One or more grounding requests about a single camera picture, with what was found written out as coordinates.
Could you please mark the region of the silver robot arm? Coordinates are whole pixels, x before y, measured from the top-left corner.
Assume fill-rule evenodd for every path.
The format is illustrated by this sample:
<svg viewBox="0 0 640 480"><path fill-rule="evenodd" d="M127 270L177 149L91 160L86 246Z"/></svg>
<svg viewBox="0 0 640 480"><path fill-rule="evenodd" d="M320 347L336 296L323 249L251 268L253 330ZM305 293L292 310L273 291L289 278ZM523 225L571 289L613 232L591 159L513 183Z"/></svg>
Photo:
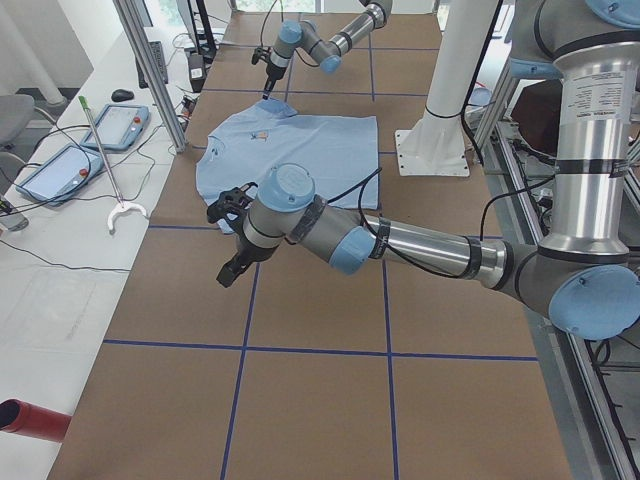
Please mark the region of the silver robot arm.
<svg viewBox="0 0 640 480"><path fill-rule="evenodd" d="M392 132L418 116L441 35L429 14L396 14L334 79L294 70L291 102L304 113L376 115L382 176L369 185L383 214L475 235L489 190L483 170L466 177L400 175ZM344 275L297 246L252 267L219 295L211 317L222 340L256 347L528 357L522 307L475 281L448 280L395 262Z"/></svg>
<svg viewBox="0 0 640 480"><path fill-rule="evenodd" d="M272 46L256 47L251 63L266 63L267 79L262 97L268 99L276 83L281 80L298 49L304 50L327 73L335 72L342 58L371 32L383 28L392 13L393 2L361 1L364 11L338 31L331 39L324 40L309 20L285 20Z"/></svg>

